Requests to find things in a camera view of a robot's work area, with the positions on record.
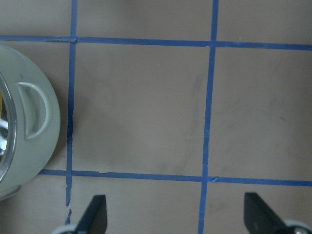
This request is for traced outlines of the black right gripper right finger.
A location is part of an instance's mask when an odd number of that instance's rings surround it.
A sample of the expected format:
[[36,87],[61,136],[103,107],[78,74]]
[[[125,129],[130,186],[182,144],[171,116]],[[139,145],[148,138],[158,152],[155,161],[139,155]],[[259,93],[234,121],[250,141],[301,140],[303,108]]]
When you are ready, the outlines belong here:
[[311,227],[297,220],[281,219],[255,192],[244,194],[244,225],[250,234],[310,234]]

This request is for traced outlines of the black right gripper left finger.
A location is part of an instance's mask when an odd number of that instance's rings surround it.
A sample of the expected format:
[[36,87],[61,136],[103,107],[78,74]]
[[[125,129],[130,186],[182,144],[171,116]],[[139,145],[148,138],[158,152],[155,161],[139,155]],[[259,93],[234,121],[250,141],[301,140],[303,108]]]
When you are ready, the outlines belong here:
[[105,234],[108,227],[105,195],[91,199],[78,224],[64,225],[55,229],[56,234]]

